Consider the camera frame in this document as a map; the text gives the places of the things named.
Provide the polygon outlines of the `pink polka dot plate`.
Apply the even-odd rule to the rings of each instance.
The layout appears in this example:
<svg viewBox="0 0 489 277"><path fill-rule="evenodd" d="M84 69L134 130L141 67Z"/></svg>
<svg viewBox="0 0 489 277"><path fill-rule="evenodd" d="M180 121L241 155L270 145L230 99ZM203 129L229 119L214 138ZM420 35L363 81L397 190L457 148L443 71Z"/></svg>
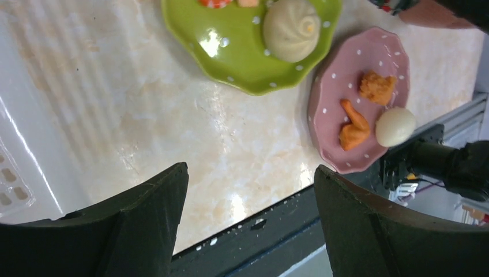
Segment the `pink polka dot plate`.
<svg viewBox="0 0 489 277"><path fill-rule="evenodd" d="M360 95L362 77L370 71L396 78L388 104L376 104ZM375 123L387 109L406 107L409 91L409 58L398 35L372 27L344 39L325 59L310 92L309 131L321 158L340 174L370 167L387 151L375 138ZM343 99L350 101L371 128L369 138L349 151L340 145L340 130L350 123L340 104Z"/></svg>

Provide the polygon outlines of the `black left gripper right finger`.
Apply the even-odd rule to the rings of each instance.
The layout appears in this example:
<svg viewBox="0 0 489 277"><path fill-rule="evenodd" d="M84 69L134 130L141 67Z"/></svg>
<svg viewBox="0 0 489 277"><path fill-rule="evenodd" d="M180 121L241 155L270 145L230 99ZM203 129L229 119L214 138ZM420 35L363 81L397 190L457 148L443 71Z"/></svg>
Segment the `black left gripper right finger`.
<svg viewBox="0 0 489 277"><path fill-rule="evenodd" d="M487 276L488 228L416 212L326 166L314 191L334 276Z"/></svg>

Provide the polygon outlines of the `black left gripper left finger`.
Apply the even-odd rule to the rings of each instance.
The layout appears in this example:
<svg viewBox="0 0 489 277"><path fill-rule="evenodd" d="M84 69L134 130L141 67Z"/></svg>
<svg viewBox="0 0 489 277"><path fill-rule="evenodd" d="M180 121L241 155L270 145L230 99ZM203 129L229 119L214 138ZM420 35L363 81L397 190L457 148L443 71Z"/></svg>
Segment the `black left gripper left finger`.
<svg viewBox="0 0 489 277"><path fill-rule="evenodd" d="M189 183L179 162L57 220L1 225L2 276L168 276Z"/></svg>

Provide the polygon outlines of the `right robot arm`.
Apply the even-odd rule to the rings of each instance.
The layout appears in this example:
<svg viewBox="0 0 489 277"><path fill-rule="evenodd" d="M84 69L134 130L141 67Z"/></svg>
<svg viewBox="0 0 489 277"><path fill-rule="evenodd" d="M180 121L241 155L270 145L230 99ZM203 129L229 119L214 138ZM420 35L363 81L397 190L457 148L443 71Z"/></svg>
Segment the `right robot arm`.
<svg viewBox="0 0 489 277"><path fill-rule="evenodd" d="M436 27L474 27L488 33L488 1L429 1L428 22ZM488 201L488 141L451 148L416 135L381 158L379 177L385 189L396 190L415 173L443 182L447 191L478 202Z"/></svg>

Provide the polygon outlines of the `green polka dot plate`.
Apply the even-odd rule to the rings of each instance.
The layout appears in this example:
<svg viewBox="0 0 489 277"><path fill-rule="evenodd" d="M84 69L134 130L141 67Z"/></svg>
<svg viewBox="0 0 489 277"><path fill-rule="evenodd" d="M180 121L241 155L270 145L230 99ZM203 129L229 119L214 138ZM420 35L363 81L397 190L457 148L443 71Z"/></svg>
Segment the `green polka dot plate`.
<svg viewBox="0 0 489 277"><path fill-rule="evenodd" d="M342 1L310 1L322 21L314 51L289 63L274 57L262 36L266 12L274 1L240 8L237 1L211 9L199 1L162 1L167 29L212 80L261 96L298 85L330 51Z"/></svg>

